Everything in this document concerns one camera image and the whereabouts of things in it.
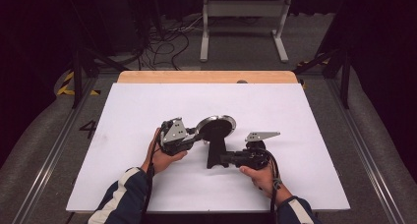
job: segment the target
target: wooden table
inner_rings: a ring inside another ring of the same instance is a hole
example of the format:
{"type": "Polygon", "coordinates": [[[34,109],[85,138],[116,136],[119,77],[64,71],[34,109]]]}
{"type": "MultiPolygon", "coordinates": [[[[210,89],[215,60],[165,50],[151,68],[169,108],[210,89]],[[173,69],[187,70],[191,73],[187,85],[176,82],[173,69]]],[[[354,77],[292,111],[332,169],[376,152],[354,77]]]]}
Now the wooden table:
{"type": "Polygon", "coordinates": [[[119,84],[297,84],[291,71],[125,71],[119,84]]]}

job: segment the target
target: right hand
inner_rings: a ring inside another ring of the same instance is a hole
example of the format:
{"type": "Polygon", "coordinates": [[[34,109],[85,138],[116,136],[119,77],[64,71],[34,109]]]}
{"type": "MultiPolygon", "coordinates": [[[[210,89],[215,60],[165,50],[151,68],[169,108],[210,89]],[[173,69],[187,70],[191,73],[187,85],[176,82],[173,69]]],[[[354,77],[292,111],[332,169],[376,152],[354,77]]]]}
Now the right hand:
{"type": "Polygon", "coordinates": [[[252,178],[255,187],[261,189],[265,196],[269,198],[272,196],[272,168],[270,164],[261,170],[255,170],[247,166],[240,166],[239,170],[252,178]]]}
{"type": "MultiPolygon", "coordinates": [[[[265,196],[269,198],[272,197],[273,175],[270,164],[258,171],[247,166],[240,166],[239,170],[246,176],[252,178],[254,185],[261,189],[265,196]]],[[[292,193],[283,184],[281,184],[280,189],[276,191],[276,197],[274,201],[275,205],[280,206],[283,201],[290,197],[292,197],[292,193]]]]}

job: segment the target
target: white paper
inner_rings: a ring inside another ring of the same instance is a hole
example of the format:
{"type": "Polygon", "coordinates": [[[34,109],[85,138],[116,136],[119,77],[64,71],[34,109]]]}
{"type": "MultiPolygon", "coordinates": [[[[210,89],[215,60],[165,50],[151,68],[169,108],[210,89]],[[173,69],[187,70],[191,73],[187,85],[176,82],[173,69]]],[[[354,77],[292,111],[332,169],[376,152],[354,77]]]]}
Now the white paper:
{"type": "MultiPolygon", "coordinates": [[[[192,128],[213,115],[236,120],[228,151],[245,148],[250,132],[280,132],[265,144],[288,189],[314,210],[350,208],[299,84],[114,84],[67,210],[94,211],[112,183],[142,165],[163,121],[182,117],[192,128]]],[[[195,142],[154,177],[149,212],[269,210],[269,200],[234,165],[207,169],[208,151],[195,142]]]]}

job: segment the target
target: black disc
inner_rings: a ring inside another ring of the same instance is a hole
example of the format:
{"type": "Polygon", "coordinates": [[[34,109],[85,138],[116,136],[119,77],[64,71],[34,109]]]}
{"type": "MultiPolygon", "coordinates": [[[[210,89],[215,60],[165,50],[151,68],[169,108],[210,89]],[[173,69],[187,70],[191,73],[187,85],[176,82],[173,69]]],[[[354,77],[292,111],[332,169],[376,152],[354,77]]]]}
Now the black disc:
{"type": "Polygon", "coordinates": [[[210,141],[212,137],[225,138],[236,128],[235,120],[230,116],[212,116],[204,119],[197,126],[198,134],[203,135],[203,140],[210,141]]]}

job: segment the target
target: metal rail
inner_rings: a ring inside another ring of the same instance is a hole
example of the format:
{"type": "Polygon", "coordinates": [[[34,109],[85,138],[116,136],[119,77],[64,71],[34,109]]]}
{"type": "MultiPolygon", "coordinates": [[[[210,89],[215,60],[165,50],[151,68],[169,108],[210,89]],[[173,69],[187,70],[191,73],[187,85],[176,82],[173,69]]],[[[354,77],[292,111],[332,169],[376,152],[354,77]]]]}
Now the metal rail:
{"type": "Polygon", "coordinates": [[[65,147],[68,135],[70,134],[74,122],[76,121],[78,115],[83,108],[86,99],[89,95],[89,92],[92,90],[92,87],[95,84],[96,79],[87,79],[86,80],[86,87],[84,88],[83,97],[78,105],[77,108],[72,109],[68,118],[66,119],[64,126],[53,144],[51,150],[49,151],[48,156],[45,159],[42,167],[40,168],[36,179],[34,180],[30,191],[28,192],[27,197],[25,198],[24,202],[21,205],[18,213],[13,220],[13,224],[23,224],[27,223],[34,207],[36,206],[37,202],[39,201],[40,196],[42,195],[43,190],[46,187],[46,184],[49,181],[49,178],[52,175],[53,170],[55,169],[56,164],[61,156],[61,153],[65,147]]]}
{"type": "Polygon", "coordinates": [[[383,209],[387,214],[389,223],[405,223],[397,205],[395,204],[395,201],[392,198],[392,195],[389,192],[385,179],[381,174],[380,170],[378,169],[378,166],[375,163],[374,158],[372,157],[371,152],[368,149],[368,146],[363,140],[359,132],[359,129],[357,128],[356,123],[353,120],[352,115],[350,114],[350,111],[344,108],[343,103],[339,99],[340,92],[337,83],[335,82],[335,80],[326,80],[326,83],[328,84],[328,88],[330,89],[331,95],[336,101],[338,108],[340,109],[340,112],[342,113],[343,118],[349,127],[351,136],[354,138],[355,149],[358,152],[358,155],[365,167],[365,170],[375,189],[375,192],[377,193],[380,199],[383,209]]]}

